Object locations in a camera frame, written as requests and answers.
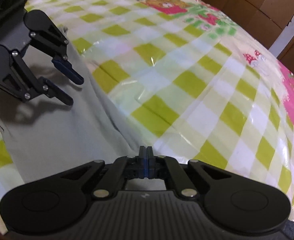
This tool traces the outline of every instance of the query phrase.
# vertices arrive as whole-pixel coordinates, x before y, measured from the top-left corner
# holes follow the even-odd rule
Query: gray cloth
[[[73,68],[84,77],[74,85],[51,63],[51,57],[28,48],[24,60],[37,76],[54,82],[74,99],[72,107],[41,95],[21,103],[0,90],[0,131],[24,182],[41,179],[81,164],[138,155],[144,145],[100,89],[81,57],[68,45]]]

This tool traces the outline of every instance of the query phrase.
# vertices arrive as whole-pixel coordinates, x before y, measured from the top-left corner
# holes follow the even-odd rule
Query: metal pin
[[[197,195],[197,191],[192,188],[185,188],[182,190],[181,194],[185,197],[194,197]]]
[[[24,98],[25,98],[25,99],[29,100],[29,99],[30,99],[30,97],[31,97],[31,96],[30,96],[30,94],[29,94],[29,93],[25,93],[25,94],[24,94]]]
[[[93,195],[98,198],[104,198],[109,196],[109,191],[105,189],[97,189],[93,192]]]

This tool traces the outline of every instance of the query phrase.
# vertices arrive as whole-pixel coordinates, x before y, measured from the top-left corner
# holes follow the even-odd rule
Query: white logo
[[[143,198],[148,198],[150,195],[148,193],[145,193],[144,195],[141,195]]]

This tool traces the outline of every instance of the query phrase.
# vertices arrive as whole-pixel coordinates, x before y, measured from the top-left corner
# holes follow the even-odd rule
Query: green and white checkered pattern
[[[235,49],[136,0],[29,0],[35,8],[68,27],[97,83],[157,153],[278,187],[294,219],[294,127]]]

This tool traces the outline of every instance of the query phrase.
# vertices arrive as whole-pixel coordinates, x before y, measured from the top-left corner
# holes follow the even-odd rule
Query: pair of gray pants
[[[77,86],[51,63],[51,57],[29,47],[24,60],[36,77],[50,79],[74,100],[72,107],[41,95],[27,103],[0,90],[0,131],[24,182],[41,179],[103,159],[112,163],[138,155],[144,145],[100,89],[81,57],[69,44],[69,61],[84,77]]]

